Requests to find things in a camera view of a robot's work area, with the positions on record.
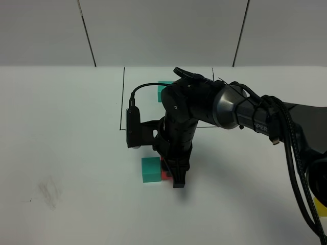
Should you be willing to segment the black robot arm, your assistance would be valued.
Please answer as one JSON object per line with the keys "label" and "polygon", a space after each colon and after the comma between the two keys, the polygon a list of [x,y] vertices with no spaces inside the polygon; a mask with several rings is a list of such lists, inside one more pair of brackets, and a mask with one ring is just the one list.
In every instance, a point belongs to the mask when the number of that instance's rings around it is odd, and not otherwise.
{"label": "black robot arm", "polygon": [[273,144],[289,146],[296,172],[315,198],[326,204],[326,108],[258,96],[238,82],[226,84],[175,68],[179,79],[161,92],[166,114],[161,135],[169,143],[168,158],[188,157],[199,121],[223,129],[249,128]]}

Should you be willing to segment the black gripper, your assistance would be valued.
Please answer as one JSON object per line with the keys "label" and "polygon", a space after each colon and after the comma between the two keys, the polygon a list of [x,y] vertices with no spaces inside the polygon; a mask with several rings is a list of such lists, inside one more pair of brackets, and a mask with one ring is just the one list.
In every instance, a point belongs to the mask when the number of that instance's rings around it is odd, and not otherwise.
{"label": "black gripper", "polygon": [[177,122],[169,116],[153,120],[152,127],[157,131],[152,149],[170,162],[170,173],[174,188],[184,188],[186,172],[190,169],[192,140],[197,128],[197,119]]}

